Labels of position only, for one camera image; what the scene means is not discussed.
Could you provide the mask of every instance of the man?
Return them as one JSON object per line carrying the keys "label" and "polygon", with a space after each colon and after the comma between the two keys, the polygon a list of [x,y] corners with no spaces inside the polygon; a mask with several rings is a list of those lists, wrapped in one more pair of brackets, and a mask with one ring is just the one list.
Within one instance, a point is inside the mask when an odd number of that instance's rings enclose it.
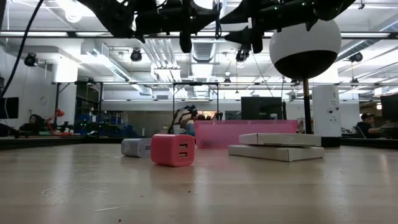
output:
{"label": "man", "polygon": [[379,138],[380,128],[373,128],[374,115],[370,113],[364,113],[361,116],[362,122],[359,122],[357,127],[362,131],[366,138]]}

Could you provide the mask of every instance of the cable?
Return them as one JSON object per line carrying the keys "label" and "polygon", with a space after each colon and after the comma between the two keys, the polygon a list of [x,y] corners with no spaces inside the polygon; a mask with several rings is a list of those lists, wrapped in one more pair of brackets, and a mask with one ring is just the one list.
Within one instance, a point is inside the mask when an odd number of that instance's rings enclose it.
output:
{"label": "cable", "polygon": [[266,79],[265,79],[264,76],[262,75],[260,66],[259,66],[259,64],[257,63],[256,57],[254,56],[254,54],[253,54],[253,58],[254,58],[254,61],[256,62],[257,68],[259,69],[260,75],[261,75],[262,79],[264,80],[264,83],[265,83],[266,86],[267,86],[267,89],[268,89],[269,93],[271,94],[272,97],[274,97],[274,95],[273,95],[272,92],[271,92],[271,89],[269,88],[269,86],[268,86],[268,84],[267,84]]}
{"label": "cable", "polygon": [[12,68],[11,75],[10,75],[10,77],[7,80],[6,86],[4,87],[4,90],[1,93],[1,97],[0,98],[3,98],[4,95],[6,94],[8,88],[9,88],[11,82],[12,82],[12,79],[14,78],[15,73],[17,72],[18,63],[19,63],[19,60],[21,59],[22,52],[24,51],[24,46],[25,46],[27,35],[29,33],[29,29],[32,26],[33,20],[35,19],[36,14],[39,11],[40,6],[43,4],[43,2],[44,2],[44,0],[39,0],[39,3],[37,3],[37,6],[36,6],[35,10],[33,11],[32,17],[30,18],[30,20],[29,20],[29,22],[27,24],[27,27],[26,27],[26,30],[25,30],[25,34],[24,34],[24,36],[22,38],[21,46],[19,47],[19,51],[18,51],[17,59],[16,59],[15,64],[14,64],[14,68]]}
{"label": "cable", "polygon": [[216,39],[219,39],[221,37],[221,35],[223,34],[223,29],[221,28],[221,23],[220,23],[221,8],[222,8],[222,6],[220,3],[220,0],[217,0],[217,8],[216,9],[219,13],[218,13],[218,16],[216,19],[216,34],[215,34]]}

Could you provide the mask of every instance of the pink box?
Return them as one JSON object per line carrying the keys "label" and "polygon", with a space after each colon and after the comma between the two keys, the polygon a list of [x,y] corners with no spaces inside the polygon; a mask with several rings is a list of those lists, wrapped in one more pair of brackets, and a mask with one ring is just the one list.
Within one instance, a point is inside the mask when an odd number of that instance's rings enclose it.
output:
{"label": "pink box", "polygon": [[201,149],[226,149],[239,144],[239,136],[252,133],[296,133],[296,120],[195,121],[195,137]]}
{"label": "pink box", "polygon": [[195,160],[195,138],[187,134],[155,134],[150,159],[164,166],[189,166]]}

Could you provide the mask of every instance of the computer monitor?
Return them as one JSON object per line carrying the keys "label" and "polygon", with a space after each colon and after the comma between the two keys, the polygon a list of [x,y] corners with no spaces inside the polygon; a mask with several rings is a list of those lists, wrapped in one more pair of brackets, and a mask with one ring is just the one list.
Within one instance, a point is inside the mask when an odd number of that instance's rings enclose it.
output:
{"label": "computer monitor", "polygon": [[242,97],[243,120],[283,119],[281,97]]}
{"label": "computer monitor", "polygon": [[380,96],[383,118],[398,122],[398,93]]}

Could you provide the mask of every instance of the white box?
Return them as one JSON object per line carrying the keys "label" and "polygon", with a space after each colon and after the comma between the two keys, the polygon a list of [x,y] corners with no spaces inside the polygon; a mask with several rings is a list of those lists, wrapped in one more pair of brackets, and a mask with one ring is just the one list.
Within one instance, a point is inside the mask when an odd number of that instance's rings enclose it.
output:
{"label": "white box", "polygon": [[121,151],[125,156],[149,157],[151,138],[145,139],[125,139],[122,141]]}
{"label": "white box", "polygon": [[322,138],[316,134],[243,134],[239,143],[248,145],[272,146],[322,146]]}
{"label": "white box", "polygon": [[275,161],[293,162],[319,159],[325,156],[322,147],[229,146],[228,154]]}

